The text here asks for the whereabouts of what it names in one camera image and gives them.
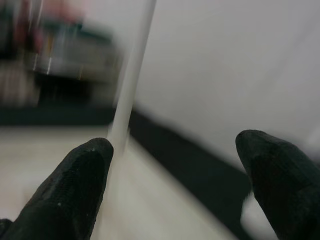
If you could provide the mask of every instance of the white wall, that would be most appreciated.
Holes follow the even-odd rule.
[[[130,49],[143,0],[95,0],[88,17]],[[244,129],[320,137],[318,0],[158,0],[136,102],[241,168]]]

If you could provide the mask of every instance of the floor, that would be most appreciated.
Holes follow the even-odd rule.
[[[106,133],[106,127],[1,128],[0,216],[14,220],[38,185],[72,148]],[[107,193],[91,239],[196,237],[236,239],[157,161],[129,139],[124,155],[113,159]]]
[[[106,126],[111,123],[113,114],[114,109],[112,108],[2,109],[0,125],[7,127],[42,126],[40,129],[45,130],[48,129],[48,126],[73,126],[73,128],[83,126],[85,132],[84,126],[99,128],[101,125]],[[87,134],[87,138],[83,140],[93,137],[89,132]],[[191,140],[181,137],[165,126],[152,122],[147,116],[136,111],[131,116],[130,134],[239,240],[252,239],[240,223],[242,204],[251,190],[250,182],[244,173],[228,165],[223,157],[206,152]],[[21,141],[28,140],[27,134],[25,136],[25,139]],[[75,141],[73,145],[66,144],[62,148],[59,159],[62,159],[63,155],[77,144],[81,144],[81,140]],[[38,151],[41,152],[41,143],[36,146],[32,150],[35,156],[40,154]],[[19,154],[19,157],[23,158],[23,151]]]

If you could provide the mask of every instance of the blurry background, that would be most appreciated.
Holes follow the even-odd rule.
[[[105,23],[84,27],[82,4],[1,1],[1,106],[112,105],[122,54]]]
[[[143,4],[143,0],[83,2],[84,29],[95,23],[112,29],[123,66]],[[131,134],[239,239],[246,239],[239,220],[250,185],[236,152],[237,134],[263,130],[292,141],[317,160],[319,11],[317,0],[157,2]],[[122,81],[119,75],[117,86]],[[108,124],[119,87],[110,94],[106,86],[93,89],[96,104],[91,107],[6,107],[0,121]],[[235,207],[227,216],[230,206]]]

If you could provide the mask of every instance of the textured black glove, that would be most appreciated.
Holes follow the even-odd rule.
[[[1,240],[89,240],[112,157],[104,138],[73,149],[13,223],[0,221]]]
[[[320,171],[295,145],[262,131],[235,140],[254,196],[280,240],[320,240]]]

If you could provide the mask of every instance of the white surface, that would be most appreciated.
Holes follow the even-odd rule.
[[[243,203],[241,224],[255,240],[278,240],[253,193]]]
[[[40,183],[74,147],[106,128],[0,129],[0,217],[14,220]],[[136,143],[112,165],[100,219],[92,239],[233,240]]]
[[[93,0],[88,18],[112,26],[130,51],[142,4]],[[239,169],[235,137],[244,129],[314,150],[319,7],[318,0],[158,0],[137,104]]]
[[[140,26],[135,35],[135,42],[130,52],[129,61],[125,69],[120,97],[117,103],[114,121],[108,140],[114,148],[124,150],[128,135],[128,126],[132,107],[135,102],[141,66],[145,56],[150,27],[152,24],[157,0],[145,0]]]

